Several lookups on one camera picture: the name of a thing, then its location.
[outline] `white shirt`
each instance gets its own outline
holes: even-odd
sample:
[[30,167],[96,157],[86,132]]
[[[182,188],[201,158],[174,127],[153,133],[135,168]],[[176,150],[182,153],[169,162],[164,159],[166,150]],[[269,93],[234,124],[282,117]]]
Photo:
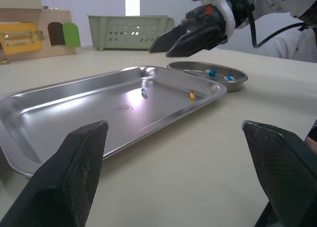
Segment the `white shirt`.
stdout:
[[260,55],[317,63],[317,42],[313,29],[290,30],[259,48]]

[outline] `green door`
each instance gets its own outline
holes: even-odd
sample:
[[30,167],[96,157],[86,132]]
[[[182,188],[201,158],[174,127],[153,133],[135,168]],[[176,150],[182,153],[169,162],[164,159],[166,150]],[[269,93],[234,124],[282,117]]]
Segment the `green door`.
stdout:
[[68,47],[80,47],[78,27],[74,23],[64,23],[63,32],[65,45]]

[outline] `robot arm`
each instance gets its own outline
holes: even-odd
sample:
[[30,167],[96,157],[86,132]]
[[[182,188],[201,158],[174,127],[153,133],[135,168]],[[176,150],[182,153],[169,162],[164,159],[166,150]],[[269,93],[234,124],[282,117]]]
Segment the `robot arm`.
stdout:
[[277,34],[298,26],[316,26],[299,23],[270,35],[257,44],[254,20],[275,12],[290,12],[302,16],[317,0],[201,0],[202,5],[186,14],[181,24],[159,37],[150,52],[167,52],[168,57],[190,56],[202,49],[212,49],[228,42],[236,28],[250,24],[254,47],[260,47]]

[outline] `black cable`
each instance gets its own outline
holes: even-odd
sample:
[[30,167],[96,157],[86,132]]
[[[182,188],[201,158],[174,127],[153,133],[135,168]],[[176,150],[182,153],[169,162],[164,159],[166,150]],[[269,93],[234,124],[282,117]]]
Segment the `black cable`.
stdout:
[[265,43],[267,43],[270,39],[272,39],[273,37],[275,37],[276,35],[291,29],[291,28],[296,28],[296,27],[301,27],[301,26],[305,26],[305,23],[295,23],[292,25],[289,25],[285,28],[282,28],[278,31],[276,31],[275,33],[271,34],[270,36],[268,36],[267,38],[265,38],[262,42],[260,42],[259,44],[257,43],[257,31],[256,31],[256,24],[254,22],[254,17],[252,14],[252,9],[251,6],[249,5],[248,0],[241,0],[242,3],[245,5],[246,8],[246,13],[249,19],[249,23],[250,23],[250,29],[251,29],[251,39],[252,39],[252,45],[254,48],[259,48],[261,46],[263,46]]

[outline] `person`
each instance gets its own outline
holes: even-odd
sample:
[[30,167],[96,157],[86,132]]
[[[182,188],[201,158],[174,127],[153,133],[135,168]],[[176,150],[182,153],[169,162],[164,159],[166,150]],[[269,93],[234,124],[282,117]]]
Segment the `person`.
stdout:
[[[259,54],[317,63],[317,1],[299,19],[316,27],[290,30],[277,35],[259,48]],[[317,154],[317,121],[305,143]]]
[[317,28],[286,31],[260,47],[259,54],[317,63]]

